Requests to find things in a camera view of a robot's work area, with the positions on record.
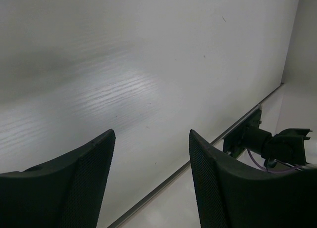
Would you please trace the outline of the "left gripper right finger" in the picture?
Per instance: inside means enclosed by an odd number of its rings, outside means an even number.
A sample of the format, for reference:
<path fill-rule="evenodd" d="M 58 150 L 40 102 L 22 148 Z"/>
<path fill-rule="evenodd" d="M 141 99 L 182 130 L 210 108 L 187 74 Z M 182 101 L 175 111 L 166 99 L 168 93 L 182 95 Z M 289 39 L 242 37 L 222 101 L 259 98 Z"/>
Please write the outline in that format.
<path fill-rule="evenodd" d="M 271 174 L 189 133 L 194 189 L 203 228 L 314 228 L 317 172 Z"/>

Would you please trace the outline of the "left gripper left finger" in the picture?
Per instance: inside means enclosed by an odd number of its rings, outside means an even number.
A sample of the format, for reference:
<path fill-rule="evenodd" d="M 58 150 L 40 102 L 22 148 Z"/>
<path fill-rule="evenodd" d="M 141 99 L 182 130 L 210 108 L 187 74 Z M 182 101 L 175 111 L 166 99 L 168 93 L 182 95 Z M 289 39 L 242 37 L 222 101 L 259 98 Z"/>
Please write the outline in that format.
<path fill-rule="evenodd" d="M 112 162 L 115 133 L 22 172 L 0 176 L 3 228 L 94 228 Z"/>

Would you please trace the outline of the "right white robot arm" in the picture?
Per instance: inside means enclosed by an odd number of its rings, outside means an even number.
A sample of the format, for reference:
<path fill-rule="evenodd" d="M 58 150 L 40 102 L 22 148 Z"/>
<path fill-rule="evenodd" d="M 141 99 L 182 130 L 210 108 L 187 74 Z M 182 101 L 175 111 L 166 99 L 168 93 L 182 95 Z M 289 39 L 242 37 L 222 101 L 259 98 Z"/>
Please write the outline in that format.
<path fill-rule="evenodd" d="M 276 135 L 272 133 L 249 127 L 244 134 L 242 146 L 252 153 L 258 154 L 264 159 L 264 165 L 260 168 L 268 171 L 277 163 L 289 164 L 293 169 L 308 165 L 306 160 L 304 141 L 310 140 L 308 134 L 310 129 L 290 128 L 282 130 Z"/>

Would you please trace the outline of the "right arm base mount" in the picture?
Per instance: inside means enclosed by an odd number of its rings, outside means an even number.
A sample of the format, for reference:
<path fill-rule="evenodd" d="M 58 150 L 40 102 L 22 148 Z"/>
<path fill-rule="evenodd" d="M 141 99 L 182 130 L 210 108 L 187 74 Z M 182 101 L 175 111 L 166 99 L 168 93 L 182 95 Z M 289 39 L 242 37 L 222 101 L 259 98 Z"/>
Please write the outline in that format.
<path fill-rule="evenodd" d="M 237 159 L 245 150 L 242 146 L 245 132 L 250 127 L 259 128 L 262 111 L 256 109 L 244 116 L 223 139 L 222 151 Z"/>

